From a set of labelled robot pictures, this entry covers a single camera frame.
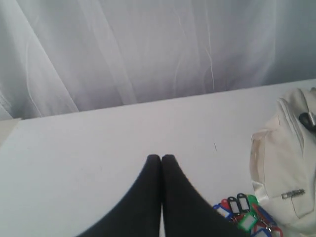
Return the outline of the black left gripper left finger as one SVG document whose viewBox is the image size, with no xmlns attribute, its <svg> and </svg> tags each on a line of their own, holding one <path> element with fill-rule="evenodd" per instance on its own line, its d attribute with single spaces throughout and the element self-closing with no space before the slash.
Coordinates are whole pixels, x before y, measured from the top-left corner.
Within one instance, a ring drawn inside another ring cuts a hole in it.
<svg viewBox="0 0 316 237">
<path fill-rule="evenodd" d="M 161 160 L 149 155 L 124 197 L 81 237 L 158 237 L 162 183 Z"/>
</svg>

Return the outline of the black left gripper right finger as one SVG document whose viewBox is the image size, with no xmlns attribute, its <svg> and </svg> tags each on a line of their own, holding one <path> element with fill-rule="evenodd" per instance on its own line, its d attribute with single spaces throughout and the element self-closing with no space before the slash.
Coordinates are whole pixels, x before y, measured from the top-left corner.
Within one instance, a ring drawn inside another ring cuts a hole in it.
<svg viewBox="0 0 316 237">
<path fill-rule="evenodd" d="M 161 159 L 166 237 L 247 237 L 225 220 L 192 186 L 174 155 Z"/>
</svg>

